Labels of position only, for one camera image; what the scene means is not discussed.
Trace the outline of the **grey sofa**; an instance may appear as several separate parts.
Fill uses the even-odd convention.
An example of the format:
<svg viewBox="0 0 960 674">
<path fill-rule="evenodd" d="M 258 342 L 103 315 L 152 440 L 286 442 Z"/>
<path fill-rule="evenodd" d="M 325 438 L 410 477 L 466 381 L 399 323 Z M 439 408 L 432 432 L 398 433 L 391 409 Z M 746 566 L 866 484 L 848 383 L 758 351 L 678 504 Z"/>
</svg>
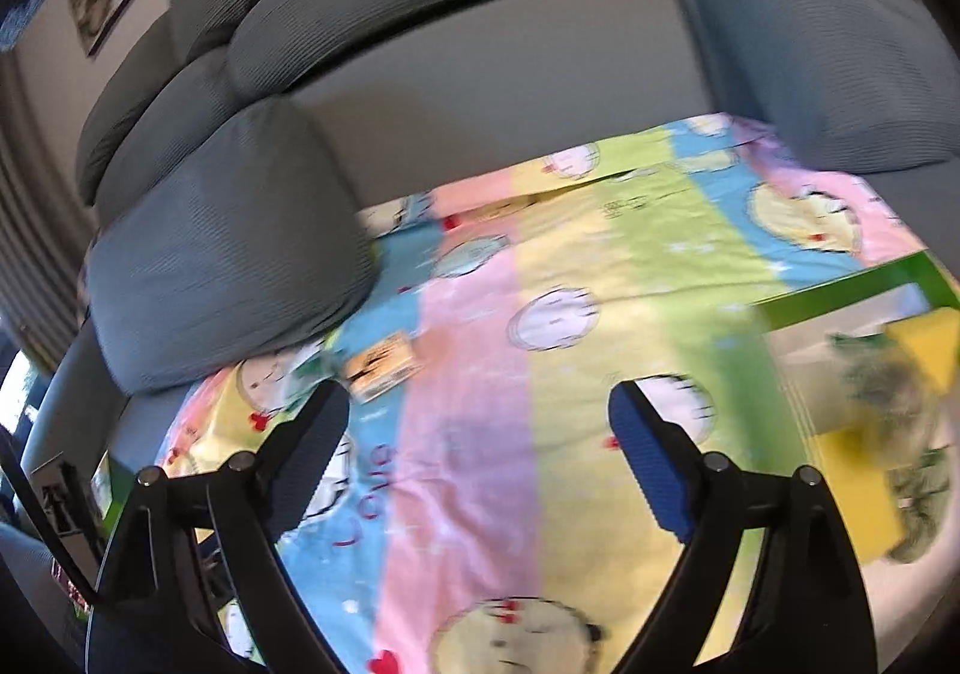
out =
<svg viewBox="0 0 960 674">
<path fill-rule="evenodd" d="M 70 201 L 52 192 L 46 130 L 68 104 L 94 106 L 93 124 L 68 129 L 80 163 L 105 166 L 112 149 L 155 99 L 171 104 L 178 128 L 228 98 L 223 70 L 195 68 L 197 37 L 178 20 L 208 0 L 149 0 L 153 21 L 140 42 L 85 86 L 37 37 L 32 21 L 47 0 L 2 0 L 2 44 L 16 53 L 28 87 L 26 142 L 34 161 L 39 236 L 45 257 L 21 263 L 23 284 L 7 286 L 21 342 L 53 367 L 50 392 L 23 463 L 65 458 L 91 471 L 104 452 L 140 468 L 160 445 L 185 398 L 181 387 L 129 395 L 110 378 L 96 336 L 65 341 L 57 320 L 25 297 L 57 296 L 75 278 L 86 232 Z M 726 106 L 755 114 L 747 88 L 715 55 L 693 0 L 448 0 L 361 37 L 296 90 L 364 197 L 501 166 L 544 143 L 625 131 Z"/>
</svg>

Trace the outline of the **small yellow card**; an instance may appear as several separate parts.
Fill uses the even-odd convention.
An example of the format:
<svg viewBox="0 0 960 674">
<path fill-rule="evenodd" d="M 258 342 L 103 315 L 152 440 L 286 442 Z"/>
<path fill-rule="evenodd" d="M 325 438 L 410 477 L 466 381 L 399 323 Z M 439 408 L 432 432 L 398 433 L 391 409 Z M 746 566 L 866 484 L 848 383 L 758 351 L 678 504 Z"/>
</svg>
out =
<svg viewBox="0 0 960 674">
<path fill-rule="evenodd" d="M 370 403 L 412 378 L 421 362 L 409 335 L 395 332 L 343 364 L 345 387 L 358 403 Z"/>
</svg>

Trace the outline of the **green scrubbing pad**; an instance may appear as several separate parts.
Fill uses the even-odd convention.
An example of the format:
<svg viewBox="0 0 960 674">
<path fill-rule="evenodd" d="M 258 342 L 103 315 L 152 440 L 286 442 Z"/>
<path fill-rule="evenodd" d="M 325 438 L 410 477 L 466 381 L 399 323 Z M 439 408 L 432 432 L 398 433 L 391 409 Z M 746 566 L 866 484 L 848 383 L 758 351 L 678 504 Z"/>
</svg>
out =
<svg viewBox="0 0 960 674">
<path fill-rule="evenodd" d="M 918 365 L 884 333 L 828 336 L 843 413 L 882 470 L 910 466 L 934 442 L 940 398 Z"/>
</svg>

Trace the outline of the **green printed plastic bag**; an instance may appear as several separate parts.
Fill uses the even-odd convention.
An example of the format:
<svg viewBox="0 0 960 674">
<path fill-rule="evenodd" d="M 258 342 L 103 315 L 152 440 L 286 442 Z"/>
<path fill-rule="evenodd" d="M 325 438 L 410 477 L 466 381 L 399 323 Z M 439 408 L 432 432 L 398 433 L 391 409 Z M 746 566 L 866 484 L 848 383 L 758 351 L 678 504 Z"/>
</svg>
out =
<svg viewBox="0 0 960 674">
<path fill-rule="evenodd" d="M 887 481 L 903 525 L 903 537 L 889 557 L 912 564 L 928 552 L 946 520 L 952 495 L 950 450 L 924 450 L 912 465 L 889 471 Z"/>
</svg>

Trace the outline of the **colourful cartoon bed sheet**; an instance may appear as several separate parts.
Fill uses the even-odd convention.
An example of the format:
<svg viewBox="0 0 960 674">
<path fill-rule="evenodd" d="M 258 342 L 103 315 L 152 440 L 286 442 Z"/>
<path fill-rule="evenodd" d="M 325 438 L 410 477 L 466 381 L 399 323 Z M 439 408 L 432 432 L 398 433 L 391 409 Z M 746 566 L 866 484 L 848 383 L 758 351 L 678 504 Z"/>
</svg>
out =
<svg viewBox="0 0 960 674">
<path fill-rule="evenodd" d="M 607 672 L 679 557 L 605 415 L 633 380 L 752 470 L 796 443 L 755 303 L 916 252 L 846 166 L 726 115 L 574 146 L 371 208 L 381 276 L 345 325 L 190 393 L 174 476 L 256 449 L 395 332 L 420 371 L 347 432 L 280 554 L 353 672 Z"/>
</svg>

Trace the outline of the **yellow sponge lower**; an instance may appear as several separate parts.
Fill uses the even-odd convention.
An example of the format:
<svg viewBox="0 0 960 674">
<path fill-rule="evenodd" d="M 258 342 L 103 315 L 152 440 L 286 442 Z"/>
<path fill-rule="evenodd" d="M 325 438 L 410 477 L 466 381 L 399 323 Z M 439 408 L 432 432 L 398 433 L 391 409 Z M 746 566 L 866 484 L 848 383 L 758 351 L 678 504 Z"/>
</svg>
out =
<svg viewBox="0 0 960 674">
<path fill-rule="evenodd" d="M 867 449 L 861 429 L 844 427 L 805 440 L 812 463 L 827 479 L 857 562 L 882 559 L 905 539 L 887 471 Z"/>
</svg>

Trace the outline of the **grey curtain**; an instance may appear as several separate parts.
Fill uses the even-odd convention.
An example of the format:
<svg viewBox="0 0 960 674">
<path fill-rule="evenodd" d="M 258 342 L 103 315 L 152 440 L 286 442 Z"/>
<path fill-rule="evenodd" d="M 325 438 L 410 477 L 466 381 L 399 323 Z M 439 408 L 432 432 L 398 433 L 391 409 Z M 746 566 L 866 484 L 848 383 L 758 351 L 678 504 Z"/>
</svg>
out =
<svg viewBox="0 0 960 674">
<path fill-rule="evenodd" d="M 44 145 L 13 55 L 2 57 L 2 323 L 44 375 L 78 333 L 91 225 Z"/>
</svg>

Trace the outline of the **yellow sponge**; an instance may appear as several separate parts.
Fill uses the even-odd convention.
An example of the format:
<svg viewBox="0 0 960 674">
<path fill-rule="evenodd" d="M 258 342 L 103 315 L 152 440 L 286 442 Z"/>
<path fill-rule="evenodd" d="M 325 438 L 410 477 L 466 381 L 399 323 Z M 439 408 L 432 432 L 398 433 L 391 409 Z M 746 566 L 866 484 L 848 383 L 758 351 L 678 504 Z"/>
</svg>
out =
<svg viewBox="0 0 960 674">
<path fill-rule="evenodd" d="M 882 559 L 905 539 L 887 471 L 867 449 L 861 429 L 844 427 L 805 440 L 812 463 L 827 479 L 857 562 Z"/>
<path fill-rule="evenodd" d="M 940 396 L 950 392 L 957 377 L 958 323 L 957 309 L 940 307 L 884 326 L 885 335 L 914 360 Z"/>
</svg>

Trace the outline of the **yellow sponge upper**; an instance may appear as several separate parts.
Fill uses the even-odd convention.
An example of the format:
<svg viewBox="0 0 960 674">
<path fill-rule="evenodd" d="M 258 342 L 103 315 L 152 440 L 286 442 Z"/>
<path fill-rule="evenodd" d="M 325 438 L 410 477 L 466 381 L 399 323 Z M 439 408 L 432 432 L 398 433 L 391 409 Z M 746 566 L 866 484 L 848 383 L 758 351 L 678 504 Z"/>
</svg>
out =
<svg viewBox="0 0 960 674">
<path fill-rule="evenodd" d="M 958 323 L 957 309 L 940 307 L 884 326 L 885 335 L 914 360 L 940 396 L 950 392 L 957 377 Z"/>
</svg>

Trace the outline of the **green storage box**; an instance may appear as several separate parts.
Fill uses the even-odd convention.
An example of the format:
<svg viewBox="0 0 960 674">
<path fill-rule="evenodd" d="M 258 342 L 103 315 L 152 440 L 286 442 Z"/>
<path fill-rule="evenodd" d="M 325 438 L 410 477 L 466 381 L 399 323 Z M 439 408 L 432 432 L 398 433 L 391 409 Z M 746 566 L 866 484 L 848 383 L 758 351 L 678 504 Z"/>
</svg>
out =
<svg viewBox="0 0 960 674">
<path fill-rule="evenodd" d="M 924 252 L 755 307 L 796 443 L 838 504 L 878 664 L 930 649 L 958 610 L 958 293 Z"/>
</svg>

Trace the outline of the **grey sofa cushion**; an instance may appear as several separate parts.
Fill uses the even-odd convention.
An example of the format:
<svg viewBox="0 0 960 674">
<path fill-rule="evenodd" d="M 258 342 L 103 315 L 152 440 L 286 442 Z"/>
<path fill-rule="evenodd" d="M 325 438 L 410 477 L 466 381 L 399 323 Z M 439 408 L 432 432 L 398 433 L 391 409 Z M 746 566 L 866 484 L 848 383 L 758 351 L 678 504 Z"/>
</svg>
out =
<svg viewBox="0 0 960 674">
<path fill-rule="evenodd" d="M 129 395 L 322 335 L 375 282 L 334 154 L 280 98 L 218 128 L 99 236 L 88 263 L 99 348 Z"/>
</svg>

